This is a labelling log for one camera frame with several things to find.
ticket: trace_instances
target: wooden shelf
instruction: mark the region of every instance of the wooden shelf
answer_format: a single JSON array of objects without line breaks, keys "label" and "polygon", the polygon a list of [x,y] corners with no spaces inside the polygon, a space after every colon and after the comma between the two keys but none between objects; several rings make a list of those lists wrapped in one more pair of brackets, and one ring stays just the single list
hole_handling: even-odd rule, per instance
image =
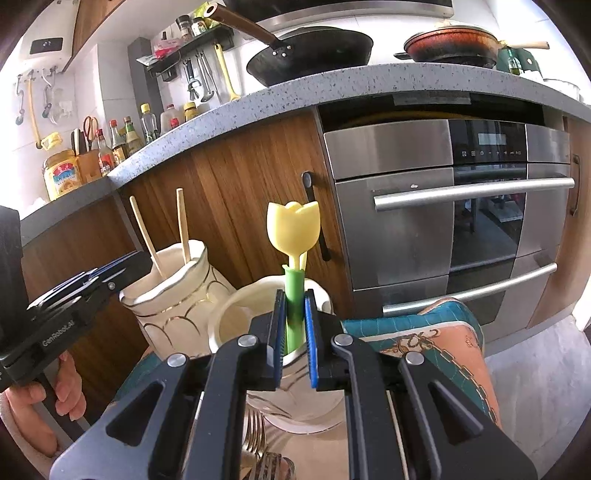
[{"label": "wooden shelf", "polygon": [[217,25],[185,43],[178,50],[169,53],[163,59],[146,67],[146,71],[152,77],[156,77],[179,63],[184,56],[196,51],[199,47],[211,45],[212,43],[219,43],[222,50],[228,50],[234,46],[233,37],[233,29],[226,25]]}]

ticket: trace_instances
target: tiled floor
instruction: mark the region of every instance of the tiled floor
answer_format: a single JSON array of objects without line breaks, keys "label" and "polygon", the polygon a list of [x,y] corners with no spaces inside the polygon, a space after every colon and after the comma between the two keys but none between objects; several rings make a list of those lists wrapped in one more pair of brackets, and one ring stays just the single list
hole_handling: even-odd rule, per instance
[{"label": "tiled floor", "polygon": [[568,317],[486,363],[503,429],[542,477],[591,408],[591,345]]}]

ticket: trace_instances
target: control panel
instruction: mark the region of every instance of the control panel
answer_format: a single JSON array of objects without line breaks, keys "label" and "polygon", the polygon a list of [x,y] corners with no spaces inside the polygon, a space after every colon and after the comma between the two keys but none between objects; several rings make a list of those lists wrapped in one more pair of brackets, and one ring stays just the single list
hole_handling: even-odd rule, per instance
[{"label": "control panel", "polygon": [[449,120],[454,165],[527,161],[525,125],[493,120]]}]

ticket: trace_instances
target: black frying pan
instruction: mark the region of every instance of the black frying pan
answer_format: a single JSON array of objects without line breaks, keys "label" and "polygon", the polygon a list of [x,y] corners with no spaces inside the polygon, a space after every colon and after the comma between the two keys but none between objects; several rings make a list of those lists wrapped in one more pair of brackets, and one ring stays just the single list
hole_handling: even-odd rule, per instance
[{"label": "black frying pan", "polygon": [[303,27],[277,38],[220,4],[211,4],[203,16],[269,45],[246,65],[246,71],[266,87],[315,73],[367,65],[374,46],[364,33],[335,27]]}]

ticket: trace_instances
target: stainless steel oven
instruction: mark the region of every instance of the stainless steel oven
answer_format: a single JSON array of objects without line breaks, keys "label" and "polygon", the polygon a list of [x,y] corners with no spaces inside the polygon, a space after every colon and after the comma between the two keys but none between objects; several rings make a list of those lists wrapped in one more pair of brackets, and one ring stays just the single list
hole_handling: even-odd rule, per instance
[{"label": "stainless steel oven", "polygon": [[569,136],[426,120],[325,134],[358,317],[463,300],[488,340],[526,327],[560,243]]}]

